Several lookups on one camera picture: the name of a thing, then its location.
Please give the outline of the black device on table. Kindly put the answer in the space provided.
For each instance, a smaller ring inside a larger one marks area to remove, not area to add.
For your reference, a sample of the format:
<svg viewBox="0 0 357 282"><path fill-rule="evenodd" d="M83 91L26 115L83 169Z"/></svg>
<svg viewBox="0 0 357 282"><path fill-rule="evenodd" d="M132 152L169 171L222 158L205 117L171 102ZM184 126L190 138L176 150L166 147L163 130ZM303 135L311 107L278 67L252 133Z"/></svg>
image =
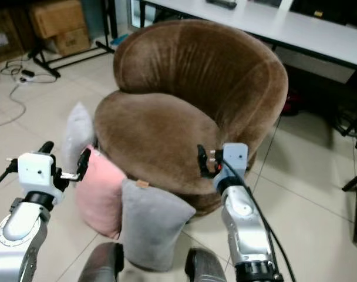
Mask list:
<svg viewBox="0 0 357 282"><path fill-rule="evenodd" d="M227 10L234 10L237 7L235 0L205 0L206 3L225 8Z"/></svg>

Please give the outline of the small tan cardboard box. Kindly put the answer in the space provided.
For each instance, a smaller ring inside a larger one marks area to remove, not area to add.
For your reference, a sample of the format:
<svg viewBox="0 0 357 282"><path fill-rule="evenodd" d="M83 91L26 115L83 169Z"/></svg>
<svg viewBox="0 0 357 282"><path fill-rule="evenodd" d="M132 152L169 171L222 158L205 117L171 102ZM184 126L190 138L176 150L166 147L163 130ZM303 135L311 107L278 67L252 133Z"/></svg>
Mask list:
<svg viewBox="0 0 357 282"><path fill-rule="evenodd" d="M55 53L61 56L73 55L90 48L87 27L63 32L52 38Z"/></svg>

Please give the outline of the dark brown cardboard box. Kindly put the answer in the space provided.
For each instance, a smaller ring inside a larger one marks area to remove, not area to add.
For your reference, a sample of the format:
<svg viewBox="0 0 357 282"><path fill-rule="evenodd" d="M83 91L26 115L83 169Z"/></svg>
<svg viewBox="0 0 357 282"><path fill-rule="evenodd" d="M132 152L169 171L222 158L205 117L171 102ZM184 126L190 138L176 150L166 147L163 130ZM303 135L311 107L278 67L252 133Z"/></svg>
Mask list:
<svg viewBox="0 0 357 282"><path fill-rule="evenodd" d="M0 62L23 55L23 45L18 30L18 8L0 9Z"/></svg>

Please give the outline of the large tan cardboard box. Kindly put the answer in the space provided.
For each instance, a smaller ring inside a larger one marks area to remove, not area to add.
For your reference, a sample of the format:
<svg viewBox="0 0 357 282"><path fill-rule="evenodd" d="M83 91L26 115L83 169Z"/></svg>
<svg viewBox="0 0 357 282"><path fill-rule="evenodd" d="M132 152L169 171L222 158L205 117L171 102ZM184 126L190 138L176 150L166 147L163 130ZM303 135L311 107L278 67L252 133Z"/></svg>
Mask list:
<svg viewBox="0 0 357 282"><path fill-rule="evenodd" d="M38 38L86 27L81 0L47 0L29 5L32 27Z"/></svg>

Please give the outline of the black metal rack stand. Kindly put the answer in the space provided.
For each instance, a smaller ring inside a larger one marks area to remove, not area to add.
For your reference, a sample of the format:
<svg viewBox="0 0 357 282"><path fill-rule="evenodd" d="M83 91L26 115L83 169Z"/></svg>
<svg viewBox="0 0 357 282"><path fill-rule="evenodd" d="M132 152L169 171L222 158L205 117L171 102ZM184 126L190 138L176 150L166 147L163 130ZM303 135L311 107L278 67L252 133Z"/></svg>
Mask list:
<svg viewBox="0 0 357 282"><path fill-rule="evenodd" d="M35 2L31 2L31 4L45 1L47 0L36 0ZM59 78L60 73L58 70L61 68L66 68L89 59L114 53L114 49L111 47L110 41L117 38L117 35L119 34L119 31L117 30L115 0L97 0L97 2L100 5L100 11L102 13L102 31L105 37L103 40L98 41L92 39L90 40L90 48L86 51L74 53L73 55L61 56L55 53L55 46L52 42L52 38L54 36L47 39L38 38L35 34L34 28L32 27L34 31L35 45L31 49L30 53L28 53L28 58L40 68L49 72L50 75L55 78ZM29 5L26 6L25 11L28 12L29 22L32 26L29 14Z"/></svg>

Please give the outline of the dark right robot leg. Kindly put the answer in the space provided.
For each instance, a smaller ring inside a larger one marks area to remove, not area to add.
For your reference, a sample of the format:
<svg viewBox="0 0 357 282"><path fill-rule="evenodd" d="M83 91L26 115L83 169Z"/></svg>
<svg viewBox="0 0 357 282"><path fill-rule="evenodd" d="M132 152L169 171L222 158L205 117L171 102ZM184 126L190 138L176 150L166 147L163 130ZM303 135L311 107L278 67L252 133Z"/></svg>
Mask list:
<svg viewBox="0 0 357 282"><path fill-rule="evenodd" d="M189 282L227 282L223 266L211 250L202 247L190 248L187 253L184 273Z"/></svg>

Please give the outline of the pale grey pillow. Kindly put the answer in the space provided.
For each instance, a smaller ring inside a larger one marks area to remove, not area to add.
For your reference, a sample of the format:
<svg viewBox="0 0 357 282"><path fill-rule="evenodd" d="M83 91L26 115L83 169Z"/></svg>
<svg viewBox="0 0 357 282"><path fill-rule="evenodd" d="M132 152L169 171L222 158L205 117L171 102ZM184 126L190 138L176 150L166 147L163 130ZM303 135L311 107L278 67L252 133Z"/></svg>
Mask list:
<svg viewBox="0 0 357 282"><path fill-rule="evenodd" d="M82 151L95 141L95 130L87 108L78 102L69 113L63 138L62 169L76 172Z"/></svg>

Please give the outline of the power strip with plugs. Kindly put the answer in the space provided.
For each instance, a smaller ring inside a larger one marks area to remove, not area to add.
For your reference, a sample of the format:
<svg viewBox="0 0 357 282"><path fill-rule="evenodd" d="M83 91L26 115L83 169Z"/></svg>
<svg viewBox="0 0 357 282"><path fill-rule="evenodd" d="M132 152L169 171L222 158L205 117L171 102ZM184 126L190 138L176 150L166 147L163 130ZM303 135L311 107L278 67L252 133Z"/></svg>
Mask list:
<svg viewBox="0 0 357 282"><path fill-rule="evenodd" d="M16 82L21 85L26 85L36 82L36 73L31 70L21 69L18 72Z"/></svg>

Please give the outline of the grey square pillow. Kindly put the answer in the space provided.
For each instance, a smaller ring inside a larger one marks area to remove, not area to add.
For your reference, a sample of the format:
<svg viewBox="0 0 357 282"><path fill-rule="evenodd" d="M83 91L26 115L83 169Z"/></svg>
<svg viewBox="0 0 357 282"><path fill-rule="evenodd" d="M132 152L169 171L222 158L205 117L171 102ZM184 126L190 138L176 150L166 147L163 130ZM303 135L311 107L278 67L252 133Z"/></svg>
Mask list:
<svg viewBox="0 0 357 282"><path fill-rule="evenodd" d="M135 266L167 272L176 242L195 208L170 192L126 179L122 182L124 256Z"/></svg>

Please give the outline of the long white table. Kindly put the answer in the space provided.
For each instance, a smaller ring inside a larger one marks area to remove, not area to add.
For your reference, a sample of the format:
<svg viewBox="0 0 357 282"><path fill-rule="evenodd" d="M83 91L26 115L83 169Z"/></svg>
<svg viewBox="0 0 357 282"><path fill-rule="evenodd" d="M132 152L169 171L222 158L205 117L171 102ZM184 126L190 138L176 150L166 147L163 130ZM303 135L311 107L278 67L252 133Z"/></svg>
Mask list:
<svg viewBox="0 0 357 282"><path fill-rule="evenodd" d="M347 83L357 86L357 29L336 22L323 21L291 12L284 5L278 8L246 0L235 0L233 9L208 3L206 0L138 0L139 26L144 27L146 7L170 11L184 17L219 22L248 32L272 45L294 49L307 56L326 60L355 73Z"/></svg>

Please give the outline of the brown velvet round sofa chair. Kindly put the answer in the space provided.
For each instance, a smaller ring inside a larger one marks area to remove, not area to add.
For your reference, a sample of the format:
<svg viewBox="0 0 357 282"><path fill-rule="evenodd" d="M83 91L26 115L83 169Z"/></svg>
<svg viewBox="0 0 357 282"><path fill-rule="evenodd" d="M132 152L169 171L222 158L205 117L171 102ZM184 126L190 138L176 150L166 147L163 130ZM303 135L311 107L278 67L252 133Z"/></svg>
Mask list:
<svg viewBox="0 0 357 282"><path fill-rule="evenodd" d="M184 19L152 24L115 49L117 85L96 106L99 149L205 217L221 204L200 176L198 145L245 143L248 164L281 114L288 73L272 49L239 29Z"/></svg>

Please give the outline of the grey left robot leg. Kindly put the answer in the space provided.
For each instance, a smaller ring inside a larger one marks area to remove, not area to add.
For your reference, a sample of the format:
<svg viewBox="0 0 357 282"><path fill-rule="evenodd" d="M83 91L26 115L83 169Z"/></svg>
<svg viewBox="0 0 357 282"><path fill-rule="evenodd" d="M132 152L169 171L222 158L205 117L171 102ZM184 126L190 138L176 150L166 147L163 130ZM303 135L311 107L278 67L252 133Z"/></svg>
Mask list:
<svg viewBox="0 0 357 282"><path fill-rule="evenodd" d="M115 242L101 243L90 254L78 282L117 282L124 269L124 247Z"/></svg>

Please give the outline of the blue flat item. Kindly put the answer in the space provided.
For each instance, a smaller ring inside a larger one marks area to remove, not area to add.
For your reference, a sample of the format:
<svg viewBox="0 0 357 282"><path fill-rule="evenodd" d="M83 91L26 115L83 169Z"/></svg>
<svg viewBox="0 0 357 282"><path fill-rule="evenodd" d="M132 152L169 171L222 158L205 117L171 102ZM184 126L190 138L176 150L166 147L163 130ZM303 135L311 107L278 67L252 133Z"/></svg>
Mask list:
<svg viewBox="0 0 357 282"><path fill-rule="evenodd" d="M124 35L119 36L115 39L112 39L110 41L110 45L111 46L119 46L128 36L129 36L129 34L124 34Z"/></svg>

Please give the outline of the pink pillow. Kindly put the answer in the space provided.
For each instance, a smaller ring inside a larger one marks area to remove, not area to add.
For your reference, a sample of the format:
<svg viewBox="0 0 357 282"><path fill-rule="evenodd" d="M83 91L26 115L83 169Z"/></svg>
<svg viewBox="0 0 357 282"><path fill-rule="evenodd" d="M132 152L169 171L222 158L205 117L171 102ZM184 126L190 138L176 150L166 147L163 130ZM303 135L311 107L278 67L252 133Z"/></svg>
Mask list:
<svg viewBox="0 0 357 282"><path fill-rule="evenodd" d="M85 176L76 184L76 205L90 228L117 240L122 230L122 182L127 177L98 149L92 145L87 148L90 158Z"/></svg>

